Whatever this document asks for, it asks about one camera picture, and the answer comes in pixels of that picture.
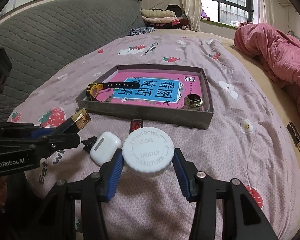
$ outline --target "gray quilted headboard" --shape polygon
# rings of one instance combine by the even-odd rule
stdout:
[[[0,120],[68,63],[145,26],[138,0],[55,0],[0,25],[12,70],[0,96]]]

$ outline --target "metal screw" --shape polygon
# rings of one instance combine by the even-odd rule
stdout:
[[[97,178],[99,178],[100,176],[101,176],[101,175],[100,175],[99,172],[94,172],[94,173],[91,174],[91,177],[94,178],[94,179],[97,179]]]
[[[197,172],[197,177],[200,179],[203,179],[206,177],[206,174],[203,171],[198,171]]]
[[[232,179],[231,182],[232,182],[232,184],[234,184],[236,186],[240,185],[240,183],[241,183],[240,180],[238,180],[238,179]]]
[[[58,181],[57,181],[57,185],[58,186],[62,186],[62,185],[64,185],[66,183],[66,181],[64,180],[64,179],[59,179]]]

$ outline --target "white bottle cap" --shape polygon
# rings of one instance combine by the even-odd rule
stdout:
[[[133,131],[122,146],[125,164],[141,177],[156,177],[164,173],[171,164],[173,153],[169,135],[153,127]]]

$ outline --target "stack of folded blankets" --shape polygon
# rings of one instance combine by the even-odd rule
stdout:
[[[185,19],[186,17],[184,15],[176,15],[174,11],[143,9],[141,10],[141,15],[147,27],[189,30],[189,21]]]

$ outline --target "window sill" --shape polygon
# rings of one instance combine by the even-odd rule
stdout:
[[[229,24],[225,24],[225,23],[218,23],[218,22],[214,22],[214,21],[210,21],[210,20],[203,20],[203,19],[200,19],[200,21],[203,22],[203,23],[207,23],[207,24],[210,24],[210,25],[215,25],[215,26],[218,26],[218,27],[226,27],[226,28],[232,29],[232,30],[237,29],[236,27],[231,26]]]

